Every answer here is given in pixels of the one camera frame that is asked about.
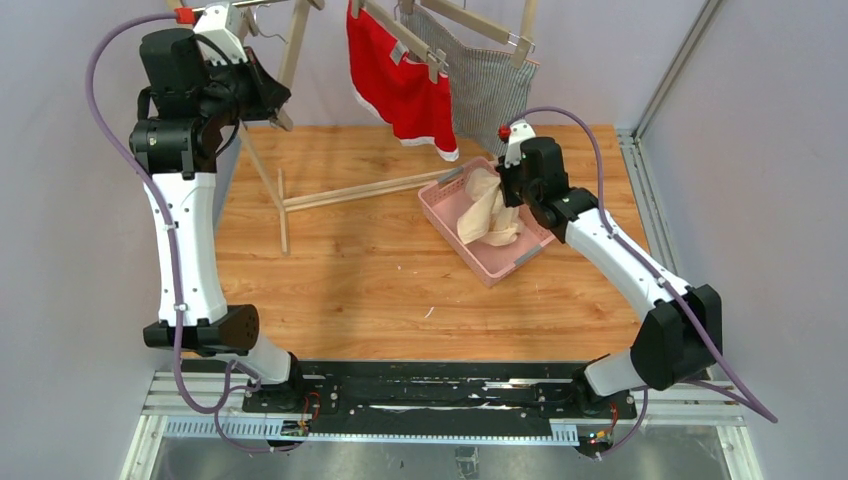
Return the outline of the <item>wooden clip hanger cream underwear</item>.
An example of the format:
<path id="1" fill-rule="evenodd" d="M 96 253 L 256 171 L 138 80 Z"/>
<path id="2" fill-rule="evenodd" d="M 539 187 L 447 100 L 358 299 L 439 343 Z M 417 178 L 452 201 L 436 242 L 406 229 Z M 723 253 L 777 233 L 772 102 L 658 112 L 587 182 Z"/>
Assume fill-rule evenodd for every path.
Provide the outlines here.
<path id="1" fill-rule="evenodd" d="M 274 32 L 271 37 L 283 40 L 283 53 L 278 68 L 277 81 L 293 94 L 293 83 L 295 73 L 303 46 L 305 31 L 310 13 L 313 10 L 321 11 L 326 7 L 324 0 L 297 0 L 294 2 L 293 12 L 288 30 L 285 33 Z"/>

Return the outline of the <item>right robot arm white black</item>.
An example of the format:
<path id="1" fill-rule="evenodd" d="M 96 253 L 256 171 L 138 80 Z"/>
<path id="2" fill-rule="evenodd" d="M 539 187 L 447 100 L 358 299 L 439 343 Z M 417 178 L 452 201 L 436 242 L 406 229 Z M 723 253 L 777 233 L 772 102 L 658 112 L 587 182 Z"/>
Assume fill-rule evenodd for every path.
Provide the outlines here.
<path id="1" fill-rule="evenodd" d="M 513 130 L 502 139 L 507 151 L 496 170 L 505 205 L 526 206 L 537 224 L 589 260 L 641 319 L 631 347 L 577 373 L 586 395 L 665 390 L 713 365 L 722 341 L 719 294 L 666 270 L 613 224 L 593 193 L 571 186 L 553 138 Z"/>

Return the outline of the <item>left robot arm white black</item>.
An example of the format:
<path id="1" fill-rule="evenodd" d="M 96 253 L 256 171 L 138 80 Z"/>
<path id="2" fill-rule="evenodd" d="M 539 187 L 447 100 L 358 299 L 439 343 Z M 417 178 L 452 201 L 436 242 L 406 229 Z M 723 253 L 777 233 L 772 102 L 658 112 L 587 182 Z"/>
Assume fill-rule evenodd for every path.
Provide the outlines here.
<path id="1" fill-rule="evenodd" d="M 129 146 L 147 178 L 162 275 L 158 317 L 144 342 L 237 361 L 262 389 L 294 400 L 305 391 L 298 359 L 261 334 L 254 306 L 223 296 L 213 221 L 223 129 L 273 119 L 290 91 L 250 48 L 227 57 L 210 36 L 188 29 L 147 34 L 139 53 L 149 84 Z"/>

